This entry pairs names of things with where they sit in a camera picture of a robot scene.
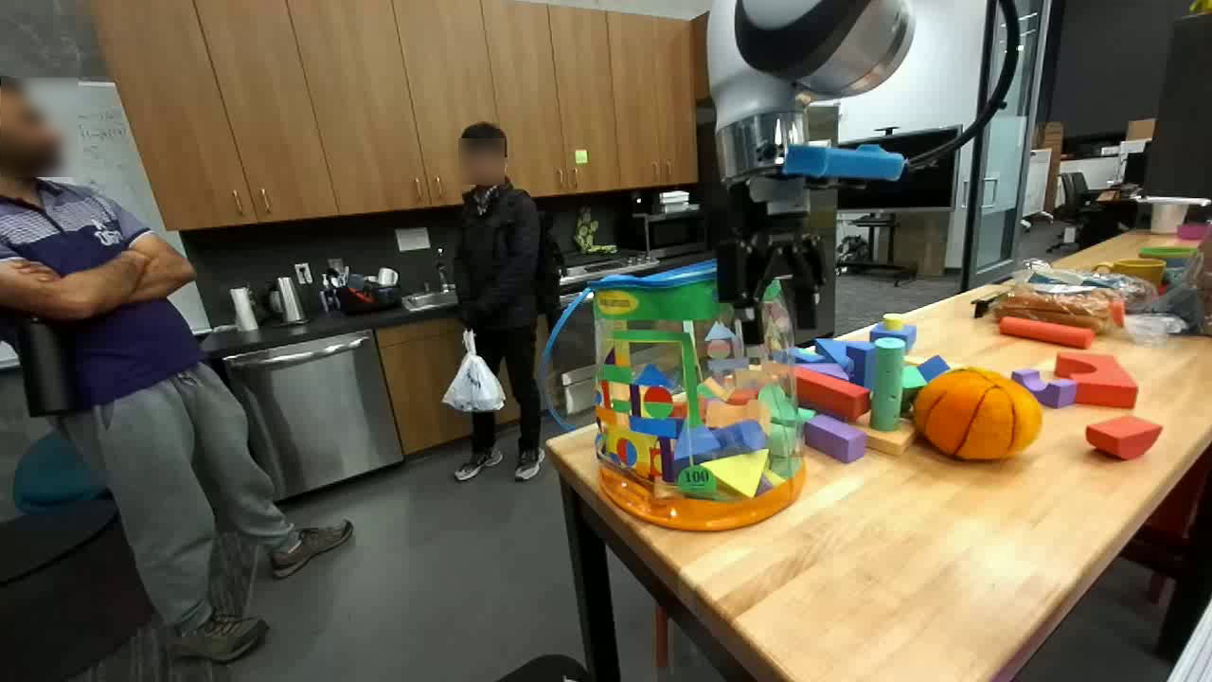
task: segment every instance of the wooden table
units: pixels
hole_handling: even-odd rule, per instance
[[[1064,264],[1132,256],[1144,239],[1150,234],[1122,234]],[[911,312],[911,355],[1053,370],[1053,345],[1011,340],[988,317],[972,317],[972,299],[988,292]],[[1144,458],[1091,453],[1084,428],[1122,410],[1088,404],[1047,410],[1036,443],[991,465],[928,447],[871,451],[852,465],[805,451],[803,496],[730,534],[637,523],[597,496],[593,428],[550,439],[591,669],[619,679],[608,546],[726,679],[1015,673],[1212,443],[1204,338],[1160,345],[1103,338],[1091,351],[1117,355],[1141,383],[1132,414],[1164,426]],[[1193,597],[1193,619],[1175,628],[1189,634],[1207,590],[1177,590]]]

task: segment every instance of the orange ball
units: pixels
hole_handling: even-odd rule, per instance
[[[1033,443],[1040,404],[996,370],[953,366],[915,393],[911,426],[943,453],[1011,458]]]

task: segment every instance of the countertop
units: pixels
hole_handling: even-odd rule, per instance
[[[583,287],[588,282],[608,278],[608,271],[653,271],[653,269],[674,269],[684,263],[702,263],[708,250],[663,250],[663,254],[601,254],[601,256],[567,256],[567,278],[560,278],[566,292]],[[249,351],[249,347],[268,347],[268,345],[292,345],[292,340],[309,340],[309,338],[333,338],[333,333],[357,333],[357,331],[384,331],[384,326],[409,326],[417,317],[442,317],[453,314],[452,307],[430,307],[430,312],[372,312],[372,314],[324,314],[324,317],[308,317],[292,326],[265,326],[255,333],[223,331],[202,338],[202,351],[207,361],[226,355],[226,351]]]
[[[1132,256],[1150,239],[1132,230],[1059,264]],[[909,312],[911,351],[1001,376],[1053,366],[1057,345],[972,317],[988,292]],[[1193,418],[1212,383],[1207,347],[1212,338],[1091,345],[1141,383],[1132,414],[1166,426],[1135,463],[1097,458],[1084,434],[1125,410],[1047,410],[1040,434],[1011,463],[953,463],[922,443],[852,465],[805,453],[803,496],[730,534],[619,511],[597,492],[593,428],[547,447],[601,527],[756,679],[1011,679],[1212,443],[1212,426]]]

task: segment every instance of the wooden cabinet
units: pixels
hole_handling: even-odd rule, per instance
[[[605,10],[550,6],[566,163],[574,194],[625,184],[615,138]]]
[[[468,188],[458,138],[496,117],[486,6],[480,0],[394,0],[394,14],[422,129],[422,205],[458,205]]]
[[[92,10],[162,222],[255,222],[193,0],[93,0]]]
[[[283,0],[196,0],[196,20],[260,220],[336,215]]]
[[[422,205],[422,146],[389,0],[289,0],[340,211]]]
[[[377,331],[377,361],[405,453],[468,434],[468,418],[442,404],[446,383],[461,362],[458,338],[458,317]]]
[[[567,194],[553,25],[542,5],[486,0],[496,120],[510,139],[509,174],[535,197]]]
[[[608,14],[619,174],[627,184],[697,181],[692,24]]]

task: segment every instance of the clear plastic container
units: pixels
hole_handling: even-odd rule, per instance
[[[677,532],[730,532],[803,489],[803,414],[781,361],[747,361],[717,264],[593,282],[597,479],[608,504]],[[765,333],[781,355],[783,331]]]

